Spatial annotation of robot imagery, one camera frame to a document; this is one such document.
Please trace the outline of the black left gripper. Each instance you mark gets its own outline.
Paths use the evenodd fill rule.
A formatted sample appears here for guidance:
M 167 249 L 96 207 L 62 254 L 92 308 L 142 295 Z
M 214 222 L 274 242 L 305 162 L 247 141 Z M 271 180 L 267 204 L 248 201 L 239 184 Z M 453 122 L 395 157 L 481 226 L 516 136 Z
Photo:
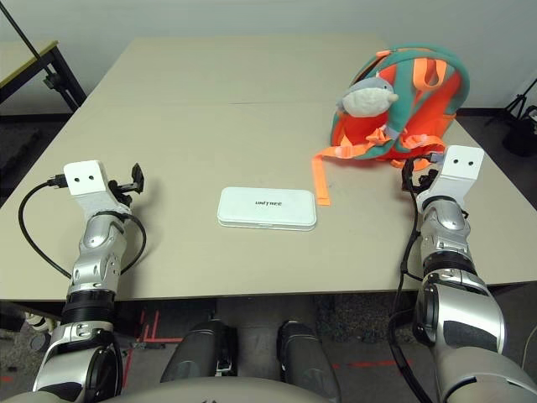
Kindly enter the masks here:
M 132 203 L 132 197 L 129 196 L 128 193 L 131 191 L 142 193 L 144 189 L 144 176 L 139 163 L 136 163 L 133 166 L 131 177 L 133 182 L 130 184 L 119 185 L 115 180 L 108 182 L 108 189 L 114 195 L 116 200 L 127 207 Z

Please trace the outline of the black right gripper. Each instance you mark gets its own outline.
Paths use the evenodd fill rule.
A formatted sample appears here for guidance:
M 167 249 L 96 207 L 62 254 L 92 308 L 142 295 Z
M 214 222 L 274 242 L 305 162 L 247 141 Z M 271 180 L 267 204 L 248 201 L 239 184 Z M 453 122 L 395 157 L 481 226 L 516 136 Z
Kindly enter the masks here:
M 421 175 L 418 179 L 418 183 L 413 182 L 413 175 L 418 168 L 415 166 L 415 162 L 418 161 L 425 167 L 429 166 L 431 163 L 430 155 L 418 155 L 412 158 L 407 159 L 404 162 L 403 168 L 401 170 L 401 190 L 407 192 L 423 192 L 428 190 L 432 185 L 434 179 L 437 177 L 437 170 L 433 169 L 431 173 L 426 175 Z

